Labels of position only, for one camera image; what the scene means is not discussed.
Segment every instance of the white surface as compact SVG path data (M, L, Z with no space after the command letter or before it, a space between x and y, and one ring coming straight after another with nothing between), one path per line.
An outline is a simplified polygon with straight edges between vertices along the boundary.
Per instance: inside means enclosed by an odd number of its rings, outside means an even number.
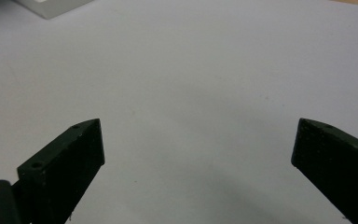
M0 0L0 178L102 120L71 223L349 223L290 164L301 117L358 136L358 6L99 0L45 21Z

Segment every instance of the white box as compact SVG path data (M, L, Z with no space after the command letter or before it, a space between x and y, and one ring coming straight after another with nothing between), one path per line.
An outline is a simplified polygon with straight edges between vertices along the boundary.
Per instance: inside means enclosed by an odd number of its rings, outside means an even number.
M15 0L45 19L51 19L92 0Z

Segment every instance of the screw hole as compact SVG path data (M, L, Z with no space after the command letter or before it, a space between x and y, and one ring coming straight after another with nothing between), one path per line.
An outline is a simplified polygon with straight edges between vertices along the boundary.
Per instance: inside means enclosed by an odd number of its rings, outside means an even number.
M42 161L36 161L36 162L32 163L31 166L32 166L32 168L34 168L34 169L39 169L40 167L43 166L43 162L42 162Z

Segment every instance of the white table surface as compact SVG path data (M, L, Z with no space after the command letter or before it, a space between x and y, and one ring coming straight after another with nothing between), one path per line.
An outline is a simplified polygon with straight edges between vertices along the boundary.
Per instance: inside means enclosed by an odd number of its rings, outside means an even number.
M0 179L100 118L106 165L69 223L349 223L290 163L299 118L358 137L358 6L0 0Z

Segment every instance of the gray background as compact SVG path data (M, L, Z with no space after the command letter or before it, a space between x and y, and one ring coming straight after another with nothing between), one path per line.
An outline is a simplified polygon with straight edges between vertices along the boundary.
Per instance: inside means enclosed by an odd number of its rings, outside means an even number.
M94 118L107 164L71 223L349 223L290 157L299 118L358 136L358 6L0 0L0 179Z

